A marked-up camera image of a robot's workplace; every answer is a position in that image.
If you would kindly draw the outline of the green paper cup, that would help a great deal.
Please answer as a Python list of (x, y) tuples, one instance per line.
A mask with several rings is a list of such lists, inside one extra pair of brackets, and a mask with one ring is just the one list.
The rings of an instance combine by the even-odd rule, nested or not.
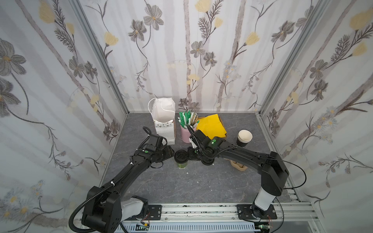
[(177, 163), (177, 166), (178, 166), (179, 169), (184, 169), (187, 165), (188, 165), (187, 162), (185, 162), (185, 163)]

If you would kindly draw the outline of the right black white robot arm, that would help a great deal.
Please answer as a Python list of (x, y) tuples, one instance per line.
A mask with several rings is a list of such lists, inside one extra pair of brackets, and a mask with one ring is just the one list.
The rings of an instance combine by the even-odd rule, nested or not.
[(217, 139), (205, 145), (189, 147), (186, 154), (187, 160), (201, 161), (206, 166), (212, 165), (218, 157), (242, 164), (261, 176), (261, 188), (249, 212), (253, 218), (264, 218), (275, 198), (281, 196), (286, 189), (289, 177), (287, 161), (274, 151), (260, 153)]

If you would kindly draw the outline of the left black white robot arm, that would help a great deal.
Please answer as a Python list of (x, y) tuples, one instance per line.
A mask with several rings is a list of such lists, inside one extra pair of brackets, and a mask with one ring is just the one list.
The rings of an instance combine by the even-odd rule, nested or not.
[(156, 151), (136, 150), (130, 163), (115, 178), (88, 191), (86, 200), (71, 214), (69, 228), (76, 233), (115, 232), (122, 219), (122, 195), (152, 163), (161, 163), (173, 155), (171, 146)]

